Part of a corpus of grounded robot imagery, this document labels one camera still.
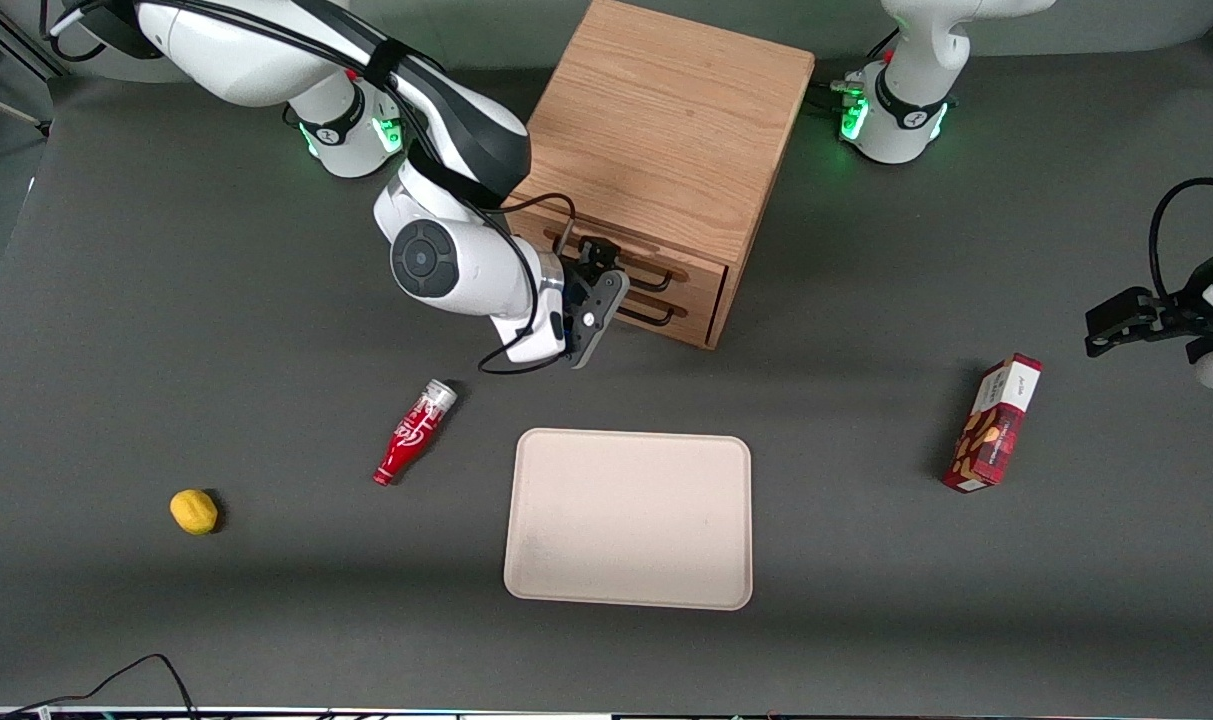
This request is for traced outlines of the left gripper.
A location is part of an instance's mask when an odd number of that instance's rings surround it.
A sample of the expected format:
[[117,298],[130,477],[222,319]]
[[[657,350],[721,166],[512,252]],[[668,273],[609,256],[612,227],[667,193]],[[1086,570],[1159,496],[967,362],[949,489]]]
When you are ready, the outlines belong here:
[[[1154,248],[1154,286],[1162,299],[1164,315],[1202,338],[1213,338],[1213,256],[1196,265],[1185,287],[1169,292],[1164,286],[1158,251]],[[1087,358],[1095,359],[1115,347],[1146,342],[1146,333],[1158,322],[1154,292],[1131,287],[1092,307],[1084,315]]]

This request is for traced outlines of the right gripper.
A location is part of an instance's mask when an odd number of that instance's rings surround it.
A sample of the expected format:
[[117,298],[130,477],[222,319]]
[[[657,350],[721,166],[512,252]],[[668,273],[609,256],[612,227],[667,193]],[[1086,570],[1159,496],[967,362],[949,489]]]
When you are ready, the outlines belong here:
[[623,272],[619,258],[620,248],[605,238],[582,238],[577,261],[539,255],[530,309],[490,319],[506,359],[519,365],[549,359],[587,364],[600,341],[600,295],[594,286],[603,272]]

